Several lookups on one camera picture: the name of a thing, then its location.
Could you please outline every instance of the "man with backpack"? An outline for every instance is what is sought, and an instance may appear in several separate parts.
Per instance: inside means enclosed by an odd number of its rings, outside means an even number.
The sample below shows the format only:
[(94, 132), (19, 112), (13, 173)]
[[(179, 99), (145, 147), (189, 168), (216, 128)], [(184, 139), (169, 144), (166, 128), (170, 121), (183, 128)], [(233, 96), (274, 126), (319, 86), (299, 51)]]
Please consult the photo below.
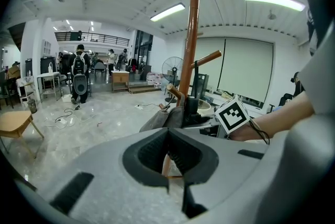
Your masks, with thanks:
[[(86, 76), (86, 81), (88, 80), (88, 68), (90, 67), (90, 57), (84, 53), (84, 45), (78, 44), (77, 51), (71, 55), (69, 64), (71, 67), (71, 80), (77, 74), (84, 74)], [(72, 98), (71, 102), (73, 104), (77, 103), (78, 93), (75, 91), (74, 86), (72, 86)], [(80, 103), (85, 103), (87, 99), (87, 90), (84, 94), (80, 95)]]
[(116, 68), (120, 71), (125, 71), (127, 62), (128, 62), (127, 49), (124, 48), (124, 51), (119, 55), (117, 59)]

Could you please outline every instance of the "wooden chair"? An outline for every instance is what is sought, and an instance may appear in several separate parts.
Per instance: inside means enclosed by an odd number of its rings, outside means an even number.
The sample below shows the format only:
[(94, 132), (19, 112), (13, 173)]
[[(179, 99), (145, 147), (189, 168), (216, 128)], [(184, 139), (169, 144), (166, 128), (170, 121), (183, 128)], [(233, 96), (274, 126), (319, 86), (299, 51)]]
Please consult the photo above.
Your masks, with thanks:
[(44, 139), (44, 136), (32, 121), (30, 111), (11, 111), (0, 115), (0, 139), (1, 137), (18, 138), (22, 142), (23, 146), (28, 150), (30, 156), (35, 159), (36, 154), (32, 153), (31, 149), (22, 137), (23, 132), (30, 123), (36, 129), (37, 133)]

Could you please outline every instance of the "small wooden cabinet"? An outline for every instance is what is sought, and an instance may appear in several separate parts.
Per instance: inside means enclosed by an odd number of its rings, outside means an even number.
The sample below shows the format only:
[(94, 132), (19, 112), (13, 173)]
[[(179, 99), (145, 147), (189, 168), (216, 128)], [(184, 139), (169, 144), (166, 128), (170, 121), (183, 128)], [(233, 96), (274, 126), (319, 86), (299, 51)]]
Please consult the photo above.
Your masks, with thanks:
[(111, 91), (129, 90), (129, 72), (111, 71)]

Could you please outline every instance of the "wooden coat rack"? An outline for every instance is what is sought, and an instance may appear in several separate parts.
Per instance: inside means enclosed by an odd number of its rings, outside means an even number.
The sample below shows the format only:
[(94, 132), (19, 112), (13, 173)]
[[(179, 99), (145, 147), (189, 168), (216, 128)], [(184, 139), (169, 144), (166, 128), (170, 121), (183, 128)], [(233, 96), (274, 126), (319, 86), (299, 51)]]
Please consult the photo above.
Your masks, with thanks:
[[(197, 36), (202, 35), (203, 33), (198, 33), (198, 18), (199, 18), (199, 0), (191, 0), (189, 5), (189, 15), (188, 15), (188, 29), (187, 29), (187, 38), (186, 46), (184, 53), (184, 62), (180, 80), (179, 91), (172, 85), (169, 84), (166, 89), (175, 95), (178, 99), (177, 106), (180, 105), (181, 93), (187, 97), (189, 84), (191, 82), (192, 69), (194, 69), (194, 55), (195, 48), (197, 43)], [(213, 59), (219, 58), (221, 56), (220, 51), (216, 51), (208, 56), (198, 60), (198, 66), (203, 65)], [(170, 167), (171, 159), (169, 156), (166, 158), (166, 163), (163, 168), (162, 174), (168, 176), (168, 170)]]

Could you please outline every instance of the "white cube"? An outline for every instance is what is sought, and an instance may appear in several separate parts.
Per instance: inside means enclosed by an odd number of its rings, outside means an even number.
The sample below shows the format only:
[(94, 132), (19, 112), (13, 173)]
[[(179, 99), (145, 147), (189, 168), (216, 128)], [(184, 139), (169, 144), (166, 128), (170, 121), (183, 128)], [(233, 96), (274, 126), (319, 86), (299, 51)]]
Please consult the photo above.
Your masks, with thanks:
[(215, 116), (219, 119), (227, 134), (230, 134), (250, 120), (248, 111), (238, 95), (225, 102), (215, 112)]

